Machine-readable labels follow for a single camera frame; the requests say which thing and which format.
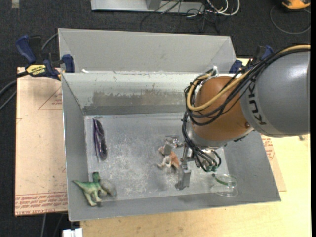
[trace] clamp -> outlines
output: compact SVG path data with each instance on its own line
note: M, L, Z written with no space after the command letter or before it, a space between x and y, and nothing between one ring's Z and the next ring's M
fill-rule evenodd
M15 46L18 52L28 60L25 71L17 74L17 77L31 75L33 77L49 77L61 80L60 72L55 66L65 64L65 72L73 73L75 71L74 61L71 55L66 54L61 60L52 62L50 59L42 58L41 37L23 35L16 42Z

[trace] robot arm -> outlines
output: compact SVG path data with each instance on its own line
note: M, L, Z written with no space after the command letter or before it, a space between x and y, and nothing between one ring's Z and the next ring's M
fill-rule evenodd
M189 185L186 161L194 158L204 171L215 172L221 164L216 149L253 130L270 137L310 132L310 48L293 45L234 75L209 71L190 83L185 90L186 148L178 189Z

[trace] black carpet floor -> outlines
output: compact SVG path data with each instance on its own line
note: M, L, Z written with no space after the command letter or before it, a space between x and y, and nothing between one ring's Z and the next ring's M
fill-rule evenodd
M300 32L311 23L306 11L285 12L279 6L272 11L275 0L240 0L239 12L230 17L217 16L216 24L186 18L177 13L93 12L91 0L20 0L20 7L12 8L12 0L0 0L0 80L16 73L16 67L26 65L18 54L15 41L24 34L41 35L43 40L58 28L103 29L119 31L190 33L200 35L231 36L237 57L250 57L258 45L269 45L279 50L294 43L310 43L311 31ZM58 42L53 40L47 49L53 57L58 55ZM0 90L6 83L0 83ZM0 106L16 90L12 87L0 98ZM16 99L0 110L0 237L39 237L43 215L15 217L15 124ZM71 226L67 215L49 214L43 236L51 237L62 216L60 229Z

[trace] green toy dinosaur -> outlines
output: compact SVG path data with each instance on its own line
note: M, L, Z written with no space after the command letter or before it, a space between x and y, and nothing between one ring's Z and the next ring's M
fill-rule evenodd
M105 196L107 193L110 195L116 195L114 185L111 185L111 190L108 187L102 187L100 184L101 178L99 172L94 172L92 174L93 182L81 182L74 180L73 182L77 184L83 191L86 199L91 206L96 206L98 202L101 202L100 195Z

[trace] purple object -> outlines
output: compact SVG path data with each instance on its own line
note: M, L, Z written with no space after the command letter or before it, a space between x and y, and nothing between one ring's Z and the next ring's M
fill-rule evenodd
M104 130L100 121L93 119L93 137L97 156L105 160L108 156L107 145L105 143Z

